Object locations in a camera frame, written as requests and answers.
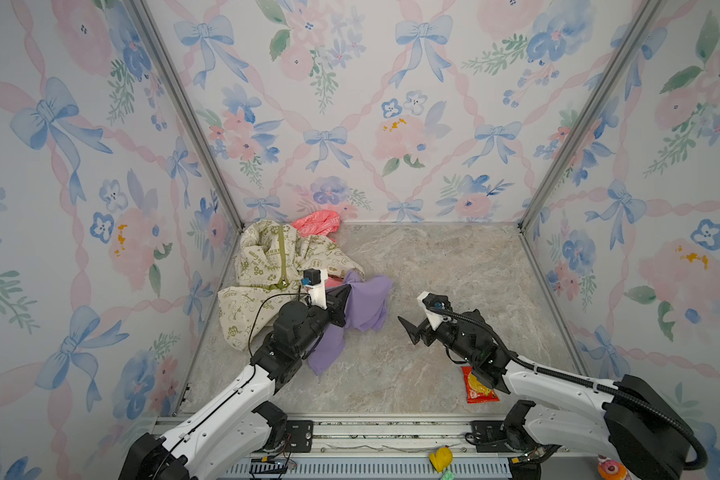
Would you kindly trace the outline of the cream green patterned cloth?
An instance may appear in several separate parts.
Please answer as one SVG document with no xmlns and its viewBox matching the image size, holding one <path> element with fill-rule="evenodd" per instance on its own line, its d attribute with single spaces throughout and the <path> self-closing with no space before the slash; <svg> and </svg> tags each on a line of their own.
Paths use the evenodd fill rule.
<svg viewBox="0 0 720 480">
<path fill-rule="evenodd" d="M 271 220 L 250 225 L 234 257 L 235 282 L 218 292 L 218 318 L 227 343 L 245 351 L 248 340 L 296 296 L 303 271 L 310 268 L 326 269 L 337 278 L 350 270 L 364 273 L 328 237 L 303 238 L 292 226 Z"/>
</svg>

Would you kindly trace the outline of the right aluminium corner post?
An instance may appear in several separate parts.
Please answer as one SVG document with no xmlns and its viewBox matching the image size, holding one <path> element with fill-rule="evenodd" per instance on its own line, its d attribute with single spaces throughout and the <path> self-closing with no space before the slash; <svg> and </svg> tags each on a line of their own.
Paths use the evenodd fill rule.
<svg viewBox="0 0 720 480">
<path fill-rule="evenodd" d="M 584 137 L 589 132 L 591 125 L 605 108 L 614 86 L 626 73 L 628 65 L 637 55 L 637 51 L 650 33 L 665 4 L 665 1 L 660 0 L 641 1 L 638 4 L 636 14 L 622 36 L 621 44 L 614 50 L 602 72 L 601 80 L 584 104 L 577 121 L 573 125 L 570 137 L 564 141 L 559 149 L 558 156 L 552 162 L 550 169 L 540 183 L 539 189 L 532 196 L 530 206 L 521 217 L 518 228 L 522 235 L 528 234 L 539 220 L 540 212 L 547 198 L 567 168 L 568 162 L 584 141 Z"/>
</svg>

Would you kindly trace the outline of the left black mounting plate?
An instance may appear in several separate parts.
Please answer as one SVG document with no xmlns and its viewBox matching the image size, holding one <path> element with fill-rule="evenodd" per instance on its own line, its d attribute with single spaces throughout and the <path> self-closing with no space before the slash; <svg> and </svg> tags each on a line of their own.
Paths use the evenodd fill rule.
<svg viewBox="0 0 720 480">
<path fill-rule="evenodd" d="M 269 450 L 286 453 L 310 453 L 315 423 L 312 420 L 285 420 L 271 429 Z"/>
</svg>

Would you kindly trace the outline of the purple cloth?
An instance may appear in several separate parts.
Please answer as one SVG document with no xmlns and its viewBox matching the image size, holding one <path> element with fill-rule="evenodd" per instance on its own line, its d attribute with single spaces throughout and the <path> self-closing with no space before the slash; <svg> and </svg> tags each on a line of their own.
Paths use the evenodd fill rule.
<svg viewBox="0 0 720 480">
<path fill-rule="evenodd" d="M 393 287 L 389 277 L 377 275 L 364 280 L 358 271 L 350 270 L 344 276 L 342 285 L 351 286 L 345 306 L 346 325 L 329 325 L 315 351 L 308 357 L 307 364 L 316 375 L 324 373 L 341 355 L 347 329 L 378 332 L 387 319 L 387 299 Z"/>
</svg>

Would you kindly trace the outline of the red snack packet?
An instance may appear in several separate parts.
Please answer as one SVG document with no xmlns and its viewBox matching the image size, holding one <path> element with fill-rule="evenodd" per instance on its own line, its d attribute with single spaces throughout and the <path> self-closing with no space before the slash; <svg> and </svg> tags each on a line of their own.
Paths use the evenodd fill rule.
<svg viewBox="0 0 720 480">
<path fill-rule="evenodd" d="M 466 402 L 468 404 L 484 404 L 499 402 L 498 395 L 490 388 L 483 385 L 472 373 L 472 368 L 462 366 L 461 371 L 466 391 Z"/>
</svg>

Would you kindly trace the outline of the left aluminium corner post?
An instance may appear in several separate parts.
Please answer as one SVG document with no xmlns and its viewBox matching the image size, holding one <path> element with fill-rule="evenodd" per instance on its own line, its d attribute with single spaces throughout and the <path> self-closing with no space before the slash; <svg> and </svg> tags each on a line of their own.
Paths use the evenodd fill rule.
<svg viewBox="0 0 720 480">
<path fill-rule="evenodd" d="M 156 63 L 156 70 L 163 79 L 168 96 L 199 155 L 201 164 L 209 175 L 210 182 L 219 196 L 221 205 L 232 220 L 235 231 L 241 233 L 244 227 L 243 221 L 234 205 L 229 188 L 224 182 L 222 171 L 210 151 L 204 134 L 201 132 L 199 120 L 194 113 L 187 92 L 181 84 L 179 73 L 166 49 L 147 2 L 126 0 L 124 4 L 127 12 L 133 17 L 135 27 L 142 36 L 148 53 Z"/>
</svg>

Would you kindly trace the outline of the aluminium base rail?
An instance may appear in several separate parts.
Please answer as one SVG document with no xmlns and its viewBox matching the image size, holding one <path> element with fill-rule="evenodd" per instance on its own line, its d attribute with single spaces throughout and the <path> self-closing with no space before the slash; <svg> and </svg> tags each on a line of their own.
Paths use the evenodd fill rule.
<svg viewBox="0 0 720 480">
<path fill-rule="evenodd" d="M 158 421 L 161 436 L 186 416 Z M 478 453 L 464 439 L 474 420 L 495 415 L 295 414 L 288 420 L 315 423 L 310 453 L 256 452 L 218 479 L 440 479 L 429 454 L 447 446 L 453 462 L 446 469 L 458 479 L 593 479 L 596 461 L 560 448 L 539 465 L 514 464 L 517 452 Z"/>
</svg>

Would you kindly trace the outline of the pink cloth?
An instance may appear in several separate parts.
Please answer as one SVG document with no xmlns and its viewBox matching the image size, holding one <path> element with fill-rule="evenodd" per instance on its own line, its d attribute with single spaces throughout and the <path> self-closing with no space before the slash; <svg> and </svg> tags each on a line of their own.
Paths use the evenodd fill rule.
<svg viewBox="0 0 720 480">
<path fill-rule="evenodd" d="M 341 217 L 333 210 L 319 210 L 294 221 L 291 226 L 303 238 L 310 236 L 328 237 L 339 230 Z"/>
</svg>

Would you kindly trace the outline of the aluminium corner post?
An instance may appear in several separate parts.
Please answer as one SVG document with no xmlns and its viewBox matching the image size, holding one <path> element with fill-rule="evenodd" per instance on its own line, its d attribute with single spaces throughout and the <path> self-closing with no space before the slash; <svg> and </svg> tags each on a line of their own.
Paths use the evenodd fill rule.
<svg viewBox="0 0 720 480">
<path fill-rule="evenodd" d="M 163 79 L 168 96 L 199 155 L 201 164 L 209 175 L 210 182 L 219 196 L 221 205 L 232 220 L 235 231 L 241 233 L 244 227 L 243 221 L 234 205 L 229 188 L 224 182 L 222 171 L 210 151 L 204 134 L 201 132 L 199 120 L 194 113 L 187 92 L 181 84 L 179 73 L 166 49 L 147 2 L 126 0 L 124 4 L 127 12 L 133 17 L 135 27 L 142 36 L 148 53 L 156 63 L 156 70 Z"/>
<path fill-rule="evenodd" d="M 570 137 L 564 141 L 559 149 L 558 156 L 552 162 L 550 169 L 540 183 L 539 189 L 532 196 L 530 206 L 521 217 L 518 228 L 522 235 L 528 234 L 539 220 L 540 212 L 547 198 L 567 168 L 568 162 L 584 141 L 584 137 L 589 132 L 591 125 L 605 108 L 614 86 L 626 73 L 628 65 L 637 55 L 637 51 L 650 33 L 665 4 L 665 1 L 660 0 L 641 1 L 638 4 L 636 14 L 622 36 L 621 44 L 614 50 L 602 72 L 601 80 L 584 104 L 577 121 L 573 125 Z"/>
</svg>

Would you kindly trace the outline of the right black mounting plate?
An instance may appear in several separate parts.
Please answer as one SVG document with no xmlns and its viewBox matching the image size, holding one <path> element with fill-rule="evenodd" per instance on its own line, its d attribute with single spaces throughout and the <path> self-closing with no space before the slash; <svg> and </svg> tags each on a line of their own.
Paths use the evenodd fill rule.
<svg viewBox="0 0 720 480">
<path fill-rule="evenodd" d="M 464 439 L 478 453 L 513 452 L 508 443 L 503 423 L 499 420 L 471 421 L 470 430 L 464 434 Z"/>
</svg>

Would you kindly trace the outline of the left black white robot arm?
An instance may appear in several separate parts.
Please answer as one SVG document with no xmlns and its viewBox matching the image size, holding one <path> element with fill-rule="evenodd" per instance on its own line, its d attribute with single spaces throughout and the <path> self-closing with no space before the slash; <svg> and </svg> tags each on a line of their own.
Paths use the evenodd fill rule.
<svg viewBox="0 0 720 480">
<path fill-rule="evenodd" d="M 279 310 L 272 331 L 238 377 L 213 400 L 159 437 L 130 447 L 121 479 L 218 479 L 244 457 L 285 451 L 287 414 L 271 402 L 298 372 L 330 326 L 345 325 L 349 285 L 313 287 L 309 300 Z"/>
</svg>

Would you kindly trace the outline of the yellow rubber duck toy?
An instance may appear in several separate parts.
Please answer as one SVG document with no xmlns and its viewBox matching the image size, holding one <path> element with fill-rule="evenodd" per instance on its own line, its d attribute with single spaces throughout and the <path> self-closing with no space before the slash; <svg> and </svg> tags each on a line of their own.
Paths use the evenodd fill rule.
<svg viewBox="0 0 720 480">
<path fill-rule="evenodd" d="M 453 452 L 447 447 L 443 446 L 438 448 L 433 453 L 429 454 L 429 461 L 434 470 L 442 474 L 453 462 Z"/>
</svg>

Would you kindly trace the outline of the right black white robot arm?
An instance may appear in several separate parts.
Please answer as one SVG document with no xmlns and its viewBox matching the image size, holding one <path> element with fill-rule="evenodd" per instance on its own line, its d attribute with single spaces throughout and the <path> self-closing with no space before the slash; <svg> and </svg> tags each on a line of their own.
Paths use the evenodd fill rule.
<svg viewBox="0 0 720 480">
<path fill-rule="evenodd" d="M 516 396 L 485 444 L 518 453 L 566 447 L 616 460 L 641 479 L 678 479 L 708 465 L 693 429 L 638 377 L 599 380 L 535 363 L 510 350 L 473 313 L 400 323 L 413 344 L 442 344 L 480 383 Z"/>
</svg>

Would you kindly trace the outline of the colourful toy bottom right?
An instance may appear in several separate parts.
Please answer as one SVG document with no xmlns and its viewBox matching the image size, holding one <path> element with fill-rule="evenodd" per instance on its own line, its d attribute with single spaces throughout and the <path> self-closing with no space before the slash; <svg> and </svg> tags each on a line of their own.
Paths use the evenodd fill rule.
<svg viewBox="0 0 720 480">
<path fill-rule="evenodd" d="M 603 480 L 627 480 L 631 476 L 627 468 L 614 459 L 599 456 L 597 470 Z"/>
</svg>

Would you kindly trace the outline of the black mounting plate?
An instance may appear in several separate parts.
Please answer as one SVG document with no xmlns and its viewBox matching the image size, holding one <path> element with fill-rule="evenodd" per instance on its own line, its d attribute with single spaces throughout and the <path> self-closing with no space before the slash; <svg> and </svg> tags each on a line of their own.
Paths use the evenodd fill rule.
<svg viewBox="0 0 720 480">
<path fill-rule="evenodd" d="M 310 453 L 315 423 L 312 420 L 285 420 L 271 429 L 269 450 L 286 453 Z"/>
<path fill-rule="evenodd" d="M 513 452 L 508 443 L 503 423 L 499 420 L 471 421 L 470 430 L 464 434 L 464 439 L 478 453 Z"/>
</svg>

